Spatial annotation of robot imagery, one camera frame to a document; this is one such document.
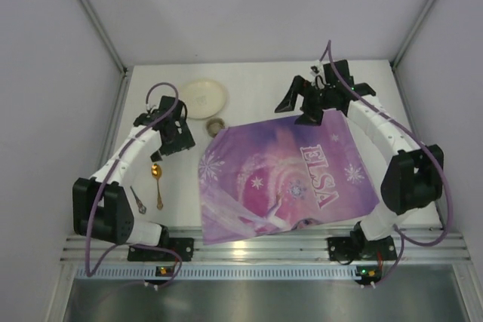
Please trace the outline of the purple Elsa placemat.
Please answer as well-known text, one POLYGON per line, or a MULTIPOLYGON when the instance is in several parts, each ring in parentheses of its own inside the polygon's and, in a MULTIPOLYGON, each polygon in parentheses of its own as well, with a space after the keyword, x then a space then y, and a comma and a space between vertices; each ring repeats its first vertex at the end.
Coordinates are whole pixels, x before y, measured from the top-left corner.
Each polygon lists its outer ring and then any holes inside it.
POLYGON ((343 113, 220 131, 198 164, 205 244, 357 219, 379 198, 343 113))

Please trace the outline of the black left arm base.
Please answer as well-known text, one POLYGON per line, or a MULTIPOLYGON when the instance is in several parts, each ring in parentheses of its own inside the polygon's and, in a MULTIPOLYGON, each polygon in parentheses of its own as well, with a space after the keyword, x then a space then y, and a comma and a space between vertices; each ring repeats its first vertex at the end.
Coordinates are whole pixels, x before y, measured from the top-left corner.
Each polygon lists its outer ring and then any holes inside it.
POLYGON ((176 255, 160 251, 159 247, 154 250, 153 247, 130 246, 127 260, 129 262, 174 262, 179 260, 190 262, 194 252, 194 239, 170 238, 165 249, 176 253, 176 255))

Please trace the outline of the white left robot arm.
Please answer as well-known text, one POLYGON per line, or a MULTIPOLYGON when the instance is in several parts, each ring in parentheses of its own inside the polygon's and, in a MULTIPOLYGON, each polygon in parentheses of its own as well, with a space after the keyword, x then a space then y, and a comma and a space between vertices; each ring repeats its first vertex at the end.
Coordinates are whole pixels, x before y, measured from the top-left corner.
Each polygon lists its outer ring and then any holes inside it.
POLYGON ((162 247, 168 228, 135 218, 136 198, 131 190, 148 162, 160 162, 195 145, 181 100, 163 96, 158 107, 139 115, 118 151, 90 178, 72 187, 73 228, 78 235, 116 245, 162 247))

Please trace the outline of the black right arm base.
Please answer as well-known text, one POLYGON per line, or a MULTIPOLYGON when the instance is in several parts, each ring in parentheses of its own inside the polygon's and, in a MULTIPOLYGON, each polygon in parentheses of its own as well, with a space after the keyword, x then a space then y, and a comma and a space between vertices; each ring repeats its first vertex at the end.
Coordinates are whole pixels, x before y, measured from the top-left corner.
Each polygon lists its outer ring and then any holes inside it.
POLYGON ((330 237, 327 243, 329 260, 344 265, 360 261, 395 261, 397 258, 391 237, 363 241, 361 244, 357 244, 351 237, 330 237))

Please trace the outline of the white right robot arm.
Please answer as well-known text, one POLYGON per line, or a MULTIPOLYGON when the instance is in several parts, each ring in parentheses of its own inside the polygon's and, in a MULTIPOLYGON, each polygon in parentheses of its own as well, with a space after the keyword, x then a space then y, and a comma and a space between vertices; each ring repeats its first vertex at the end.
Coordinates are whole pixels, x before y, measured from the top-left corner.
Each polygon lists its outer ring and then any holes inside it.
POLYGON ((354 228, 365 241, 382 240, 410 212, 437 201, 443 192, 444 153, 426 146, 394 118, 386 114, 376 91, 367 83, 355 83, 347 60, 312 67, 313 81, 293 78, 275 112, 294 110, 303 98, 296 123, 319 126, 324 113, 335 109, 355 123, 376 146, 387 163, 377 206, 354 228))

